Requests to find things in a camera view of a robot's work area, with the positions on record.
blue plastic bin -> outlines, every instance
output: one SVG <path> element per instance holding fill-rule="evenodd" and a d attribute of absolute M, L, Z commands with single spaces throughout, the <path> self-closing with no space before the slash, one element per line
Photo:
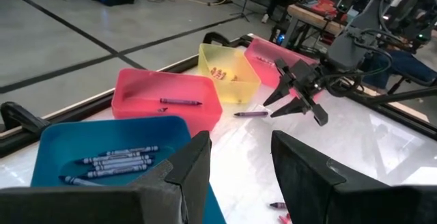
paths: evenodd
<path fill-rule="evenodd" d="M 42 133 L 31 186 L 65 185 L 58 176 L 78 176 L 89 169 L 85 165 L 75 164 L 75 160 L 94 157 L 110 150 L 159 145 L 160 151 L 154 153 L 154 165 L 157 165 L 190 140 L 185 121 L 175 116 L 53 125 Z M 145 172 L 92 181 L 103 185 L 123 186 L 142 173 Z M 208 189 L 203 222 L 225 223 L 211 186 Z"/>

blue crayon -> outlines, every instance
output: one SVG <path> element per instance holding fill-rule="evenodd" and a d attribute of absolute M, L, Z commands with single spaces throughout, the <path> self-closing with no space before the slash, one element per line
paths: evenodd
<path fill-rule="evenodd" d="M 82 159 L 76 160 L 75 163 L 77 163 L 77 164 L 91 164 L 91 163 L 100 162 L 103 160 L 132 158 L 132 157 L 136 157 L 136 156 L 141 156 L 142 154 L 143 154 L 143 152 L 133 152 L 133 153 L 127 153 L 127 154 L 111 155 L 111 156 L 98 156 L 98 157 L 93 157 L 93 158 L 82 158 Z"/>
<path fill-rule="evenodd" d="M 145 160 L 136 160 L 136 161 L 127 162 L 127 163 L 115 163 L 112 165 L 94 166 L 93 169 L 90 169 L 88 171 L 102 171 L 102 170 L 108 170 L 108 169 L 117 169 L 119 167 L 129 167 L 129 166 L 137 166 L 137 165 L 151 165 L 151 164 L 153 164 L 152 159 L 145 159 Z"/>
<path fill-rule="evenodd" d="M 110 155 L 118 155 L 118 154 L 127 154 L 132 152 L 157 152 L 159 151 L 158 146 L 147 146 L 144 148 L 133 148 L 133 149 L 127 149 L 127 150 L 115 150 L 110 152 L 103 152 L 100 153 L 99 156 L 110 156 Z"/>
<path fill-rule="evenodd" d="M 153 159 L 153 158 L 154 158 L 154 156 L 151 156 L 151 155 L 136 156 L 133 158 L 120 158 L 120 159 L 114 159 L 114 160 L 94 162 L 93 166 L 105 166 L 105 165 L 111 165 L 111 164 L 116 164 L 116 163 L 127 163 L 127 162 L 136 161 L 136 160 L 147 160 L 147 159 Z"/>
<path fill-rule="evenodd" d="M 82 179 L 92 179 L 92 178 L 99 178 L 105 176 L 116 176 L 123 173 L 133 173 L 133 172 L 145 171 L 145 170 L 147 170 L 147 165 L 137 165 L 137 166 L 130 166 L 130 167 L 120 167 L 117 169 L 91 171 L 79 177 Z"/>
<path fill-rule="evenodd" d="M 102 186 L 101 184 L 96 184 L 93 182 L 89 182 L 87 180 L 82 180 L 71 176 L 58 176 L 58 178 L 63 182 L 65 182 L 66 184 L 72 184 L 76 186 Z"/>

gray floor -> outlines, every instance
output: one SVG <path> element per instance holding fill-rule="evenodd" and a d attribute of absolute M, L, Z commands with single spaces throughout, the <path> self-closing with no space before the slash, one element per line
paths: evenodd
<path fill-rule="evenodd" d="M 23 0 L 0 0 L 0 89 L 2 86 L 109 55 L 77 32 L 35 9 Z M 175 0 L 106 7 L 90 0 L 32 0 L 48 11 L 104 42 L 116 51 L 147 44 L 198 29 L 241 11 L 234 4 L 211 6 Z M 236 19 L 128 54 L 151 70 L 197 54 L 205 33 L 218 31 L 229 39 L 246 33 L 267 38 L 272 24 L 260 23 L 263 7 L 250 3 L 251 22 Z M 130 66 L 114 57 L 100 64 L 42 81 L 5 94 L 0 103 L 17 102 L 36 115 L 46 115 L 114 86 L 117 73 Z"/>

red crayon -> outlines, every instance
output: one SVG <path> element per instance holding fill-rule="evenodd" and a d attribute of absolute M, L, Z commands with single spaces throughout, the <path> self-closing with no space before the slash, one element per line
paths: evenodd
<path fill-rule="evenodd" d="M 293 224 L 293 223 L 292 223 L 292 220 L 289 220 L 289 219 L 287 219 L 287 218 L 284 217 L 284 216 L 279 216 L 279 220 L 280 220 L 280 222 L 281 222 L 282 224 Z"/>

plastic bin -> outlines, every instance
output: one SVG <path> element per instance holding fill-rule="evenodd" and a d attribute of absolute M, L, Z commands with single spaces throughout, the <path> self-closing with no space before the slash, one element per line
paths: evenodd
<path fill-rule="evenodd" d="M 200 74 L 214 81 L 221 102 L 247 103 L 261 83 L 244 51 L 235 48 L 200 44 L 198 68 Z M 211 74 L 214 68 L 226 72 L 225 77 L 214 77 Z"/>
<path fill-rule="evenodd" d="M 274 65 L 276 59 L 282 58 L 289 66 L 293 66 L 299 59 L 308 64 L 317 64 L 317 61 L 312 58 L 257 38 L 253 39 L 244 54 L 260 77 L 261 82 L 271 88 L 276 88 L 279 84 L 279 72 Z M 290 93 L 293 96 L 296 95 L 292 90 Z"/>
<path fill-rule="evenodd" d="M 65 185 L 58 179 L 59 175 L 77 176 L 88 170 L 84 165 L 76 165 L 74 160 L 93 157 L 109 150 L 159 145 L 160 151 L 154 153 L 154 164 L 157 165 L 190 140 L 184 120 L 174 116 L 53 125 L 41 136 L 31 186 Z M 92 181 L 122 186 L 142 173 L 96 178 Z M 225 223 L 210 185 L 203 222 Z"/>
<path fill-rule="evenodd" d="M 161 104 L 160 98 L 196 100 L 199 106 Z M 176 115 L 188 125 L 191 136 L 211 131 L 223 112 L 214 83 L 203 76 L 147 70 L 120 71 L 112 100 L 116 118 Z"/>

